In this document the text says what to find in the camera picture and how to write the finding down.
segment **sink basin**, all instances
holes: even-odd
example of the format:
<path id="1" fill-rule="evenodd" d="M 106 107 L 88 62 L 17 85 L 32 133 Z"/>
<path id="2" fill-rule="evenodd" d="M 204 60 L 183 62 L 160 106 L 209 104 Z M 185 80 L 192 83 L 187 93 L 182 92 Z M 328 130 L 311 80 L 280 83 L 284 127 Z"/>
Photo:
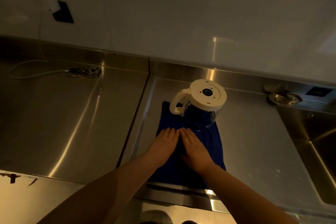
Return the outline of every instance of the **sink basin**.
<path id="1" fill-rule="evenodd" d="M 336 205 L 336 114 L 277 110 L 321 199 Z"/>

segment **white handle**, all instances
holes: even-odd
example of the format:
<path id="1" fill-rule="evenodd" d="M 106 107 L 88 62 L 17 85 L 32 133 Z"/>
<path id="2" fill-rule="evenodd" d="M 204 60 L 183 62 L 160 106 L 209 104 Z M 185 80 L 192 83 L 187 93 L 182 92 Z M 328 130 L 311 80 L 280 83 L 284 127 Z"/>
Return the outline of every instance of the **white handle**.
<path id="1" fill-rule="evenodd" d="M 186 101 L 184 102 L 182 107 L 176 107 L 177 103 L 181 101 L 181 99 L 186 98 L 189 94 L 189 89 L 183 89 L 178 92 L 170 102 L 169 110 L 172 114 L 183 115 L 184 108 L 186 106 Z"/>

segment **hand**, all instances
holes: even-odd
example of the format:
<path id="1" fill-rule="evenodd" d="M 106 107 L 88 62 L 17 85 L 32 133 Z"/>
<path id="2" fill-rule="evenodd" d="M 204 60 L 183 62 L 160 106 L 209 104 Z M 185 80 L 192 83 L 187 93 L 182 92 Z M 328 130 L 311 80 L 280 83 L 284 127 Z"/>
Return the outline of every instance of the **hand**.
<path id="1" fill-rule="evenodd" d="M 158 167 L 166 163 L 175 150 L 179 135 L 179 129 L 175 131 L 174 128 L 172 130 L 167 128 L 162 130 L 157 137 L 154 138 L 147 150 L 147 154 L 151 154 L 152 158 L 157 162 Z"/>
<path id="2" fill-rule="evenodd" d="M 187 153 L 187 156 L 181 155 L 181 158 L 192 170 L 203 176 L 208 168 L 215 163 L 203 143 L 190 129 L 182 128 L 180 132 Z"/>

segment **person's left hand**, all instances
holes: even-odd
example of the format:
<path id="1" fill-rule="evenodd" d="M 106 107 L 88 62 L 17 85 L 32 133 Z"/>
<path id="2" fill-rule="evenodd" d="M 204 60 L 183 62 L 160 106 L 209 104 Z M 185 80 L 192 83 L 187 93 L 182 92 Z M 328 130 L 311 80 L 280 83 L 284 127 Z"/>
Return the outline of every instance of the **person's left hand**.
<path id="1" fill-rule="evenodd" d="M 166 163 L 175 150 L 179 135 L 179 129 L 175 131 L 174 128 L 167 128 L 162 130 L 157 137 L 154 138 L 146 153 L 152 156 L 158 167 Z"/>

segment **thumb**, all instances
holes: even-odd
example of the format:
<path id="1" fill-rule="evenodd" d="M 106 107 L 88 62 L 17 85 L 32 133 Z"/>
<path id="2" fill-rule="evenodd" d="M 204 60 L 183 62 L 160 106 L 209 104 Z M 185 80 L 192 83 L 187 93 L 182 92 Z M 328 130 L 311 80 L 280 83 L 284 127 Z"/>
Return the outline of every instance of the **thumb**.
<path id="1" fill-rule="evenodd" d="M 189 160 L 189 158 L 187 156 L 181 155 L 181 158 L 184 160 L 184 162 L 187 163 L 188 166 L 190 166 L 191 163 L 190 163 L 190 160 Z"/>

